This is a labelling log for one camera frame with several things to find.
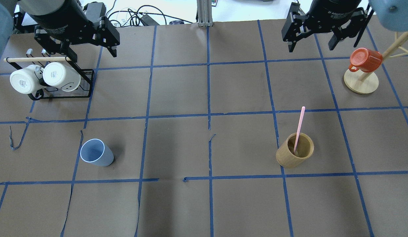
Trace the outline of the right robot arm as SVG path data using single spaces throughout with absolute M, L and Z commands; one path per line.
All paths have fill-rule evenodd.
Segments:
M 356 47 L 374 14 L 390 31 L 408 31 L 408 0 L 370 0 L 366 8 L 360 7 L 360 3 L 360 0 L 314 0 L 309 11 L 303 13 L 300 4 L 293 2 L 282 28 L 282 40 L 293 52 L 301 39 L 332 32 L 329 50 L 346 38 L 356 38 Z

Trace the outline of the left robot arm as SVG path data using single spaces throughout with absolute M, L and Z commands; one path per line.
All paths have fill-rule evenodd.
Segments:
M 34 38 L 49 54 L 77 62 L 70 45 L 88 43 L 117 56 L 120 34 L 106 16 L 105 4 L 93 2 L 84 8 L 78 0 L 0 0 L 0 54 L 13 31 L 16 6 L 37 23 Z

